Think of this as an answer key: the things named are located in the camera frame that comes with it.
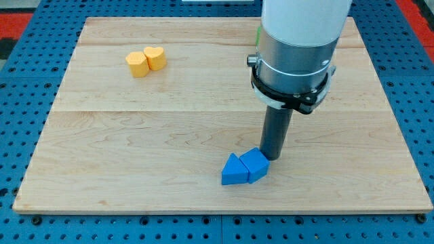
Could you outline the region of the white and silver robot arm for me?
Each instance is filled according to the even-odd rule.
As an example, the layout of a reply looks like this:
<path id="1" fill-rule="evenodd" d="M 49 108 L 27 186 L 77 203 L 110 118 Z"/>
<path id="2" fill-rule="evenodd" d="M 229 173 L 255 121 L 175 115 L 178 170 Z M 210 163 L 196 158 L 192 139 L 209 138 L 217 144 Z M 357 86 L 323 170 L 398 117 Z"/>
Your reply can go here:
<path id="1" fill-rule="evenodd" d="M 256 96 L 271 108 L 310 114 L 324 100 L 332 56 L 351 0 L 264 0 L 256 52 L 248 56 Z"/>

